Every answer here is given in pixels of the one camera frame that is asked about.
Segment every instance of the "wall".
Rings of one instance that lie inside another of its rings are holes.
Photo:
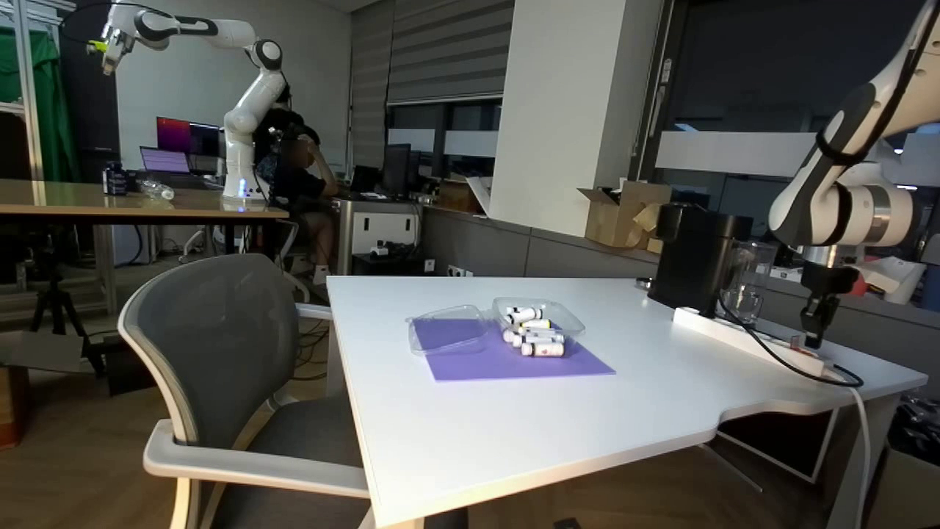
[[[587,201],[576,188],[612,183],[625,170],[645,107],[663,3],[518,0],[494,219],[568,235],[584,233]]]
[[[425,208],[421,250],[472,277],[651,277],[654,257],[609,250],[584,238],[500,223],[481,214]]]
[[[165,0],[172,14],[241,19],[281,45],[294,110],[319,132],[331,169],[346,166],[349,14],[315,0]],[[219,125],[256,81],[256,66],[209,41],[177,38],[155,53],[134,47],[117,69],[117,132],[127,169],[155,145],[152,117]]]

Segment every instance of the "office chair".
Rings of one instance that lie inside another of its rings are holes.
[[[214,257],[140,286],[117,332],[152,374],[171,417],[158,420],[143,467],[177,479],[172,529],[357,527],[365,470],[343,395],[284,402],[299,319],[281,272],[265,257]],[[258,436],[256,413],[271,408]]]

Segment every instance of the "black stand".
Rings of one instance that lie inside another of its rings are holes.
[[[827,330],[835,313],[841,310],[836,295],[851,291],[855,279],[857,279],[855,269],[803,266],[803,286],[810,289],[810,299],[800,313],[804,348],[819,349],[823,332]]]
[[[77,316],[77,305],[71,302],[71,295],[58,289],[61,277],[56,272],[56,258],[48,257],[48,263],[40,263],[34,257],[34,266],[39,266],[39,272],[49,272],[49,286],[34,297],[28,332],[39,332],[43,313],[49,313],[53,316],[53,335],[64,335],[64,316],[68,316],[74,332],[81,338],[81,355],[92,361],[95,374],[103,377],[105,366],[103,366],[99,354],[95,354],[95,348],[87,344],[87,332]]]

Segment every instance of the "small white block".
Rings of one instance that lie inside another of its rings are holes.
[[[565,344],[532,344],[535,355],[565,355]]]
[[[512,305],[507,316],[522,319],[522,322],[541,319],[537,310],[529,310],[529,305]]]
[[[501,342],[512,344],[512,348],[519,348],[519,344],[522,344],[522,335],[504,330],[504,332],[501,332]]]
[[[559,335],[553,330],[526,330],[522,342],[526,344],[565,344],[565,335]]]
[[[522,322],[519,330],[553,330],[553,322]]]

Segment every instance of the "table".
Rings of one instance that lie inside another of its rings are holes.
[[[158,201],[147,195],[105,198],[92,183],[33,183],[0,179],[0,222],[4,223],[95,223],[95,266],[105,291],[105,305],[117,313],[111,238],[103,223],[224,223],[225,238],[234,235],[234,223],[284,222],[287,213],[265,204],[224,201],[209,188],[177,188],[177,198]],[[24,389],[24,370],[0,369],[0,444],[17,438],[15,392]]]
[[[377,527],[421,527],[438,513],[698,448],[720,420],[851,407],[842,389],[672,330],[672,313],[631,279],[330,277],[327,286]],[[565,302],[584,324],[578,342],[617,374],[434,383],[404,322],[488,310],[494,297]],[[880,452],[895,398],[926,377],[847,348],[825,354],[867,379],[861,398]],[[851,527],[857,473],[861,444],[832,527]]]

